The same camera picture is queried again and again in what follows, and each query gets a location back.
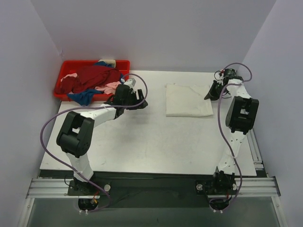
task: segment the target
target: red plastic basket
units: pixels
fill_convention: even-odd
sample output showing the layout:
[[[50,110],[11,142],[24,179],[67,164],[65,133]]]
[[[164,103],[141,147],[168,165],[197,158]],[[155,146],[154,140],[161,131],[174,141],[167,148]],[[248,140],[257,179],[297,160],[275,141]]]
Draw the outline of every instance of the red plastic basket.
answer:
[[[60,87],[61,79],[65,77],[67,74],[75,73],[77,70],[81,69],[82,67],[93,65],[96,62],[98,61],[69,60],[63,62],[55,88]],[[123,75],[125,75],[129,73],[130,62],[128,60],[116,60],[116,69],[118,69]],[[57,94],[54,91],[53,95],[56,98],[61,99],[62,101],[72,101],[70,98],[68,98],[66,94]],[[111,95],[106,95],[106,94],[95,94],[93,96],[92,101],[106,101],[110,96]]]

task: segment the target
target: white wall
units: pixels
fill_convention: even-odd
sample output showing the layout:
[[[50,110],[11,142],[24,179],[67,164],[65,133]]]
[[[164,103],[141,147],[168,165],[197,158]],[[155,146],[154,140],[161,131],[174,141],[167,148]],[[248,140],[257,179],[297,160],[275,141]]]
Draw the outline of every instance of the white wall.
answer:
[[[31,0],[65,59],[215,71],[242,61],[276,0]]]
[[[62,62],[28,0],[1,1],[0,59],[0,225],[13,227],[38,174],[40,129],[58,108],[52,89]]]
[[[303,209],[302,9],[301,0],[277,0],[244,60],[254,73],[247,90],[260,101],[258,145],[291,227],[302,226]]]

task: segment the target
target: dark red garment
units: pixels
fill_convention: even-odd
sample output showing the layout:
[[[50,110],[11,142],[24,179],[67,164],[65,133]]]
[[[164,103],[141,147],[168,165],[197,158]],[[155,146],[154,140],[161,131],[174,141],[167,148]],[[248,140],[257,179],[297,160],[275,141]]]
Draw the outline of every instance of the dark red garment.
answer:
[[[92,65],[77,71],[77,77],[67,77],[55,90],[58,94],[80,93],[87,89],[95,89],[108,83],[117,82],[121,78],[118,69],[101,65]]]

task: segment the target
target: white table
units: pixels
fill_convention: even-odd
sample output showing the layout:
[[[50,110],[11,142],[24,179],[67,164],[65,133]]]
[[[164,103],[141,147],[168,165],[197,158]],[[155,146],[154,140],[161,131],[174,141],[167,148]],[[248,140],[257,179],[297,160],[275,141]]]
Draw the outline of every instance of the white table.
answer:
[[[108,172],[212,175],[225,146],[218,129],[217,102],[212,102],[214,115],[210,117],[166,117],[165,85],[211,85],[213,73],[132,72],[146,81],[149,105],[143,110],[125,111],[118,119],[94,129],[88,151],[92,169]],[[138,79],[135,88],[143,88]],[[230,102],[231,99],[225,99],[221,105],[223,124]],[[79,105],[75,102],[62,102],[59,111],[77,106]],[[66,154],[56,145],[65,116],[63,114],[56,119],[47,148],[69,163]],[[241,146],[238,162],[243,175],[256,176],[247,139]],[[46,153],[40,169],[69,170]]]

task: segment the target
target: pink cloth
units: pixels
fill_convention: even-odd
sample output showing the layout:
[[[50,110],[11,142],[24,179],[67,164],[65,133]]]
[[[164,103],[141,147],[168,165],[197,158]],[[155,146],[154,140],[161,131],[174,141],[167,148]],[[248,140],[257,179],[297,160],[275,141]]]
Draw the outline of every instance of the pink cloth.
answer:
[[[105,86],[103,87],[95,87],[95,89],[97,91],[103,91],[104,94],[114,94],[116,92],[116,88],[117,86],[121,84],[121,82],[112,82],[112,83],[109,83],[109,84],[106,84]]]
[[[63,77],[62,79],[61,79],[61,82],[62,82],[62,80],[64,80],[65,78],[67,78],[67,77],[77,77],[78,75],[76,74],[76,73],[72,73],[72,74],[67,74],[65,77]]]

